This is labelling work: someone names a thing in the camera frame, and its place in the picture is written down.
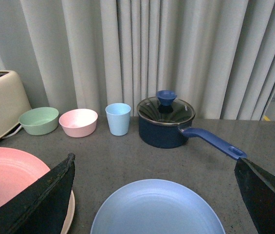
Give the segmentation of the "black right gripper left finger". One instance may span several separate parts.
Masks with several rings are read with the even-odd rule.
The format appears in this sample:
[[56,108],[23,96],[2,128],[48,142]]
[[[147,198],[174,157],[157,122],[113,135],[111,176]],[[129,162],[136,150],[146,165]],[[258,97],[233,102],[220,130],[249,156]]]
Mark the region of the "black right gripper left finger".
[[0,234],[59,234],[67,215],[75,155],[0,207]]

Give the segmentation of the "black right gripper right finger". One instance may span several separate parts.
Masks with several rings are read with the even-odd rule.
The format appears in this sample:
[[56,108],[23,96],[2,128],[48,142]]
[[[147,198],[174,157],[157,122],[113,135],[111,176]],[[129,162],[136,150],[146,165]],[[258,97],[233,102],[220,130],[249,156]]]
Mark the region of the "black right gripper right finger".
[[235,177],[243,202],[259,234],[275,234],[275,176],[239,158]]

